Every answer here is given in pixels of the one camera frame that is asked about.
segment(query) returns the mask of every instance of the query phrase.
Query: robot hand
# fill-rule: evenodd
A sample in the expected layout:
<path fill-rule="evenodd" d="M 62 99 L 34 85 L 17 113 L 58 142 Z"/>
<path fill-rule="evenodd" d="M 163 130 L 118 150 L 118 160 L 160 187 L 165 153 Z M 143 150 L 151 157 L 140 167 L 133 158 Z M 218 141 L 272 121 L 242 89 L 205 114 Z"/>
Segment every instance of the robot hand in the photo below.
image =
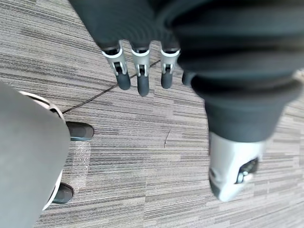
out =
<path fill-rule="evenodd" d="M 176 60 L 205 100 L 209 180 L 228 201 L 256 172 L 284 106 L 302 90 L 304 3 L 290 0 L 70 0 L 110 63 L 130 87 L 119 40 L 129 40 L 141 96 L 149 92 L 149 43 L 160 40 L 161 84 Z"/>

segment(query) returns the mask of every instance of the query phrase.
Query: floor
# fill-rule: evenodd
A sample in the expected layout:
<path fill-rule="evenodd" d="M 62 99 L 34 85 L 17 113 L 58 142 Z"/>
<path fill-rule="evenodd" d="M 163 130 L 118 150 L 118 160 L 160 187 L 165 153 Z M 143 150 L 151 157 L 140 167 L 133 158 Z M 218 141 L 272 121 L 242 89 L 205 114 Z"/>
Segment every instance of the floor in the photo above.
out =
<path fill-rule="evenodd" d="M 1 0 L 0 80 L 95 128 L 92 141 L 71 142 L 63 182 L 74 198 L 51 205 L 35 227 L 303 227 L 304 95 L 286 108 L 254 182 L 222 203 L 209 189 L 203 101 L 180 69 L 162 89 L 157 42 L 151 52 L 147 97 L 133 78 L 130 90 L 114 87 L 69 110 L 116 84 L 99 48 L 67 0 Z"/>

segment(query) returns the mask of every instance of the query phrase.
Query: black cable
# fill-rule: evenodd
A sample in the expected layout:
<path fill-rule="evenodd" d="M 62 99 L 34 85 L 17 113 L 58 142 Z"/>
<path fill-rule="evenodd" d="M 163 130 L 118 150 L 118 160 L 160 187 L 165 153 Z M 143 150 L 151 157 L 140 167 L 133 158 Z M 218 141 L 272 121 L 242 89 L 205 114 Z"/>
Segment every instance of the black cable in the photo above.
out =
<path fill-rule="evenodd" d="M 157 60 L 156 62 L 152 63 L 152 64 L 150 65 L 150 67 L 155 66 L 155 65 L 158 64 L 160 61 L 161 61 L 161 60 Z M 110 90 L 114 89 L 114 88 L 117 87 L 117 86 L 118 86 L 118 84 L 116 83 L 115 85 L 113 85 L 113 86 L 111 86 L 110 88 L 108 88 L 108 89 L 102 91 L 101 93 L 97 94 L 96 96 L 93 96 L 92 98 L 90 98 L 90 99 L 88 99 L 88 100 L 86 100 L 86 101 L 84 101 L 84 102 L 82 102 L 82 103 L 80 103 L 80 104 L 78 104 L 78 105 L 76 105 L 76 106 L 73 106 L 73 107 L 71 107 L 71 108 L 69 108 L 69 109 L 66 109 L 65 111 L 62 112 L 62 114 L 67 113 L 67 112 L 69 112 L 69 111 L 71 111 L 71 110 L 73 110 L 73 109 L 75 109 L 75 108 L 78 108 L 78 107 L 80 107 L 80 106 L 85 105 L 86 103 L 89 103 L 89 102 L 93 101 L 94 99 L 98 98 L 98 97 L 101 96 L 102 94 L 105 94 L 106 92 L 109 92 Z"/>

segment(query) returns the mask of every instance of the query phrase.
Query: robotic finger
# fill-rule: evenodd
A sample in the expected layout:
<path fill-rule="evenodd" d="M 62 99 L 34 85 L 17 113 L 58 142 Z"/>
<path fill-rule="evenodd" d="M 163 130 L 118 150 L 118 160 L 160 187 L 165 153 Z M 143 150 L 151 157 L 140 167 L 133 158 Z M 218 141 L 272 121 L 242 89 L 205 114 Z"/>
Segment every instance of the robotic finger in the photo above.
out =
<path fill-rule="evenodd" d="M 102 53 L 110 64 L 116 76 L 119 87 L 123 90 L 129 89 L 131 82 L 127 69 L 127 61 L 124 56 L 121 42 L 119 41 L 111 47 L 103 47 Z"/>
<path fill-rule="evenodd" d="M 164 89 L 169 89 L 172 85 L 173 71 L 180 55 L 179 47 L 167 47 L 161 44 L 161 85 Z"/>
<path fill-rule="evenodd" d="M 149 43 L 132 43 L 132 56 L 137 74 L 137 89 L 141 96 L 149 93 L 150 50 Z"/>

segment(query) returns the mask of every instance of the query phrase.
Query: black fingertip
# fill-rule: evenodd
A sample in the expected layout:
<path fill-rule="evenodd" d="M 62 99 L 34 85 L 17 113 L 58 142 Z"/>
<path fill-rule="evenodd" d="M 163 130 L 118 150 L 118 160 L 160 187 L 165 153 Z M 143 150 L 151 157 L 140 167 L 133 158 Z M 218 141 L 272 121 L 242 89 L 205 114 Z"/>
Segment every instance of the black fingertip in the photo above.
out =
<path fill-rule="evenodd" d="M 141 96 L 147 96 L 149 93 L 149 77 L 137 77 L 137 90 Z"/>
<path fill-rule="evenodd" d="M 119 73 L 118 76 L 116 76 L 117 83 L 119 87 L 123 90 L 130 89 L 131 87 L 131 81 L 128 72 L 124 75 L 122 73 Z"/>
<path fill-rule="evenodd" d="M 165 74 L 161 74 L 161 85 L 164 89 L 169 89 L 172 85 L 173 74 L 166 72 Z"/>

